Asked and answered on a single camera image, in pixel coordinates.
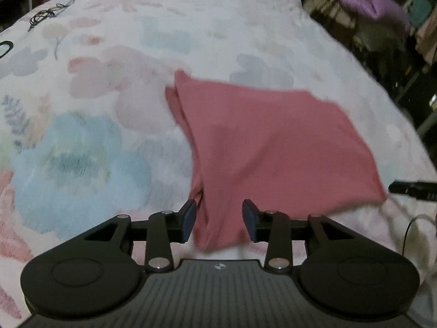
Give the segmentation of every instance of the black cable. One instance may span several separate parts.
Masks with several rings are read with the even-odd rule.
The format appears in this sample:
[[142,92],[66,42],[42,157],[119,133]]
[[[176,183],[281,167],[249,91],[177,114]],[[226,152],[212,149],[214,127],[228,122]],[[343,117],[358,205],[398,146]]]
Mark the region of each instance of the black cable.
[[429,217],[429,216],[427,216],[427,215],[418,215],[418,216],[416,216],[416,217],[413,217],[412,220],[408,223],[407,230],[405,231],[405,235],[404,235],[404,243],[403,243],[403,245],[402,245],[402,256],[405,256],[405,255],[404,255],[404,254],[405,254],[405,244],[406,244],[406,242],[407,242],[408,231],[409,231],[411,225],[413,224],[413,222],[414,222],[416,219],[419,219],[419,218],[421,218],[421,219],[426,219],[428,222],[431,222],[431,223],[434,225],[434,227],[436,227],[436,230],[437,230],[437,225],[436,225],[435,221],[434,221],[431,217]]
[[56,17],[58,14],[60,14],[63,10],[65,10],[67,7],[74,4],[74,0],[70,0],[66,5],[62,3],[57,3],[55,7],[49,8],[47,10],[41,10],[36,13],[31,19],[30,19],[30,27],[29,31],[40,24],[42,21],[44,21],[47,18]]
[[7,45],[8,50],[0,55],[0,59],[3,58],[6,54],[8,54],[12,50],[12,48],[14,47],[14,43],[12,43],[10,40],[4,40],[3,42],[0,42],[0,46],[1,45]]

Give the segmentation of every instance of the white bedsheet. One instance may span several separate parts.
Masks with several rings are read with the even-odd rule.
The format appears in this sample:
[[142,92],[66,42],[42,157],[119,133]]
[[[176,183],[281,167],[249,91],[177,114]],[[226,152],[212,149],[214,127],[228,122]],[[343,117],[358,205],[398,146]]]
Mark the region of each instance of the white bedsheet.
[[[177,68],[248,86],[308,89],[346,111],[384,186],[437,180],[412,126],[300,0],[75,0],[28,32],[34,13],[0,34],[14,43],[0,59],[3,328],[28,315],[19,279],[32,257],[115,214],[146,219],[185,202],[191,152],[164,98]],[[434,217],[436,206],[397,200],[401,206],[388,200],[331,217],[399,251],[408,221]],[[192,244],[173,245],[176,259],[262,259],[265,247],[204,255]],[[436,252],[434,228],[419,220],[406,256],[422,279]],[[134,257],[141,255],[138,245]],[[298,247],[295,263],[303,258]]]

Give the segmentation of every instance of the pink towel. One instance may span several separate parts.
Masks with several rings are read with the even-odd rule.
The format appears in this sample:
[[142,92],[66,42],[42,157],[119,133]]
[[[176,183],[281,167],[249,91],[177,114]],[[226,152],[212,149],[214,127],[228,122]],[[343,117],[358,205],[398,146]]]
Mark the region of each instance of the pink towel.
[[191,143],[199,249],[248,240],[246,198],[291,218],[386,199],[370,149],[332,102],[307,91],[195,80],[183,71],[166,97]]

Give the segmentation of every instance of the logo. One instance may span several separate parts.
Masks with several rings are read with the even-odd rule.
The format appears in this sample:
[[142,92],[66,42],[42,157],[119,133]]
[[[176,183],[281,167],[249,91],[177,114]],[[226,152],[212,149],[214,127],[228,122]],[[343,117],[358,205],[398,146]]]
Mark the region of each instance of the logo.
[[218,263],[218,264],[214,265],[214,269],[221,271],[221,270],[226,269],[226,265],[223,263]]

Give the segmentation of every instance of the tangled cable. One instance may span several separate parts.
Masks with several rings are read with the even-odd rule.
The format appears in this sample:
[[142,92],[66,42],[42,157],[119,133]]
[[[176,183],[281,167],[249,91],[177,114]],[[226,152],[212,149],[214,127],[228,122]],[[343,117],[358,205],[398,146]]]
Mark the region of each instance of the tangled cable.
[[63,5],[62,3],[57,3],[55,7],[37,12],[36,15],[34,15],[29,21],[29,31],[38,24],[40,24],[42,21],[44,21],[46,18],[56,17],[72,4],[74,4],[74,0],[70,0],[66,5]]

